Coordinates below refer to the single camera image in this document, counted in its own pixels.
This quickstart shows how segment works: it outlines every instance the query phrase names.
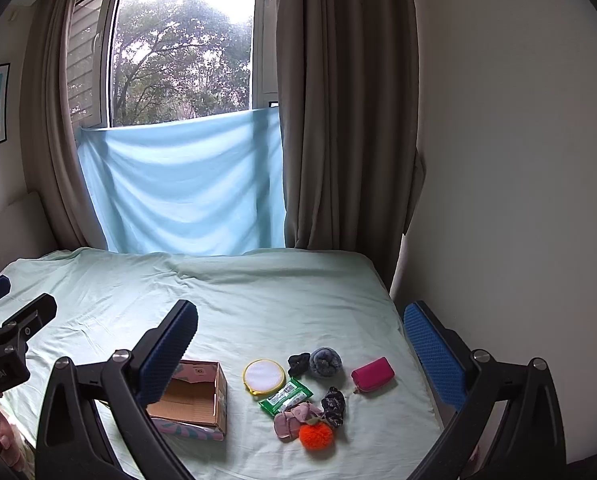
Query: curtain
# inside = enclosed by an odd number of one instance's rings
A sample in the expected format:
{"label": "curtain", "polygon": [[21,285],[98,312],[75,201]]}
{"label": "curtain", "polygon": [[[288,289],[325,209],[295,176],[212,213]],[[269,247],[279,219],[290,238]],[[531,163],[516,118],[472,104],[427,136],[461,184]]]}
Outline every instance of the curtain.
{"label": "curtain", "polygon": [[277,0],[288,247],[365,254],[389,288],[420,191],[414,0]]}
{"label": "curtain", "polygon": [[111,251],[283,247],[278,108],[83,129],[78,154]]}
{"label": "curtain", "polygon": [[25,182],[41,197],[61,248],[105,249],[76,154],[67,101],[67,44],[76,0],[39,0],[21,81]]}

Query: wall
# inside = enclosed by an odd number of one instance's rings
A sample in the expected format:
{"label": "wall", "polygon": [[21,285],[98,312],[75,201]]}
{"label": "wall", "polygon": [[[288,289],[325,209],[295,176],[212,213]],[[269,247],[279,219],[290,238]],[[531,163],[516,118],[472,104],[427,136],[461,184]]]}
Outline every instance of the wall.
{"label": "wall", "polygon": [[546,358],[577,460],[597,452],[597,12],[416,4],[428,173],[400,303],[499,360]]}
{"label": "wall", "polygon": [[[12,12],[16,18],[9,21]],[[7,140],[0,144],[0,210],[27,192],[22,172],[19,95],[22,60],[33,7],[9,7],[0,17],[0,63],[11,63],[7,91]]]}

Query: human hand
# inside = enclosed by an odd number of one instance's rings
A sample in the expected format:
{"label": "human hand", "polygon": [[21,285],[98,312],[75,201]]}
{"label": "human hand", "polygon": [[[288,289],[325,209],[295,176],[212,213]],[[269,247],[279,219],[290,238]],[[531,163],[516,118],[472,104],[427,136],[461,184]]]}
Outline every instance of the human hand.
{"label": "human hand", "polygon": [[25,457],[16,444],[14,438],[14,430],[10,423],[5,418],[5,415],[0,412],[0,443],[3,449],[1,450],[1,458],[3,461],[15,471],[22,471],[25,467]]}

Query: wrinkled fabric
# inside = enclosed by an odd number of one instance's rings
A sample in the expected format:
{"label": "wrinkled fabric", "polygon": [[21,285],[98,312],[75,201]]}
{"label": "wrinkled fabric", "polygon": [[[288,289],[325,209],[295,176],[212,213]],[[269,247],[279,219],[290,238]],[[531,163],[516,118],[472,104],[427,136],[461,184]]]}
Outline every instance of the wrinkled fabric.
{"label": "wrinkled fabric", "polygon": [[[223,442],[165,436],[195,479],[403,480],[441,434],[396,308],[358,254],[267,249],[243,256],[137,256],[79,249],[18,260],[3,273],[12,291],[0,300],[0,326],[42,292],[58,305],[56,318],[28,341],[31,377],[3,397],[32,444],[56,359],[96,363],[115,349],[131,349],[178,300],[198,308],[198,331],[183,359],[218,361],[227,380]],[[301,382],[316,405],[337,384],[347,408],[334,452],[319,456],[276,437],[272,417],[247,392],[242,374],[262,356],[280,363],[307,345],[326,344],[341,354],[344,373],[332,380],[307,374]],[[394,386],[378,396],[352,394],[350,372],[378,356],[392,364]],[[99,413],[123,469],[141,478],[112,413],[100,405]]]}
{"label": "wrinkled fabric", "polygon": [[78,155],[111,251],[284,246],[278,108],[83,129]]}

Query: light blue cloth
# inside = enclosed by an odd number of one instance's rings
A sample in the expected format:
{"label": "light blue cloth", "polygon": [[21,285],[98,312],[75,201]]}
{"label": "light blue cloth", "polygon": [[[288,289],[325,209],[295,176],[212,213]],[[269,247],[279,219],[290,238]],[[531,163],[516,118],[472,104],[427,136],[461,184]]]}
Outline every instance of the light blue cloth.
{"label": "light blue cloth", "polygon": [[78,156],[111,251],[284,246],[278,108],[82,129]]}

